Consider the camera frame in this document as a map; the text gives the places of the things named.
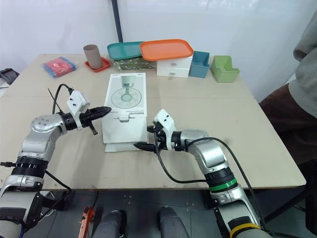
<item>product box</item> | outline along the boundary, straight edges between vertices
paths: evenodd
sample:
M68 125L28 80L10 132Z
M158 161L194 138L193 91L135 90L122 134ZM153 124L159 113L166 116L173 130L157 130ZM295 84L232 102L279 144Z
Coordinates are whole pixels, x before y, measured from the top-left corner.
M106 152L138 150L147 142L147 95L145 73L111 74L105 106L111 112L102 118Z

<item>cup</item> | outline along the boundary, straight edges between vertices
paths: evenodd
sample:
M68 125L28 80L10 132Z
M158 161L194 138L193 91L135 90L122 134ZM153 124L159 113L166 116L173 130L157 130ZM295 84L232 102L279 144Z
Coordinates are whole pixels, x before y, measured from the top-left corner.
M101 61L101 56L96 45L86 45L84 46L84 52L89 63L90 68L98 69L103 66Z

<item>gray floor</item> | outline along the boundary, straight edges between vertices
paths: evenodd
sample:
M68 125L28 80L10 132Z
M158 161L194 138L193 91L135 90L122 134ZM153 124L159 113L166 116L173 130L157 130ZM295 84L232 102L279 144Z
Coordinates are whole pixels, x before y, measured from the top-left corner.
M95 191L78 191L67 211L55 212L45 218L24 237L78 237L83 208L93 204L95 195ZM289 190L273 190L259 195L259 200L264 213L267 214L278 206L277 200L289 196ZM165 205L176 211L191 238L221 238L213 211L205 209L199 191L105 191L99 193L97 200L97 206L103 206L105 213L117 209L126 210L129 238L160 238L157 212ZM295 208L270 222L268 228L302 238L316 238L305 227L305 214Z

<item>brown pants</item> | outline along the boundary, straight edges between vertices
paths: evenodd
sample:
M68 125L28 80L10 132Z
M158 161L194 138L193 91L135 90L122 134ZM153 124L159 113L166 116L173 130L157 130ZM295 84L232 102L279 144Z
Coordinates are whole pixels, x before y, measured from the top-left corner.
M268 95L260 106L296 164L317 160L317 118L295 102L288 85Z

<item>wooden table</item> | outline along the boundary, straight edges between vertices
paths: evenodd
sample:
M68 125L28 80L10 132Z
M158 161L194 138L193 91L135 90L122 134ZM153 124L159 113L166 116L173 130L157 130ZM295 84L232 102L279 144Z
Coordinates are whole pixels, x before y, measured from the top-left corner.
M41 64L60 55L40 55L0 98L0 160L16 161L16 155L30 131L30 122L52 111L53 93L61 83L83 92L91 107L103 106L109 76L114 67L99 73L85 65L84 55L64 55L78 69L52 78ZM203 129L221 138L234 151L251 185L255 188L292 187L306 183L292 157L238 77L234 83L217 83L209 71L205 79L156 76L155 70L141 70L147 78L148 124L160 109L167 110L178 130ZM66 110L67 90L59 105ZM161 168L156 155L130 151L105 153L101 121L94 122L97 136L87 128L71 131L56 143L48 171L73 189L200 189L205 183L177 184ZM246 187L236 164L225 151L230 167ZM203 179L194 157L184 152L162 152L163 161L176 179ZM12 168L0 168L0 185ZM45 176L44 189L62 189Z

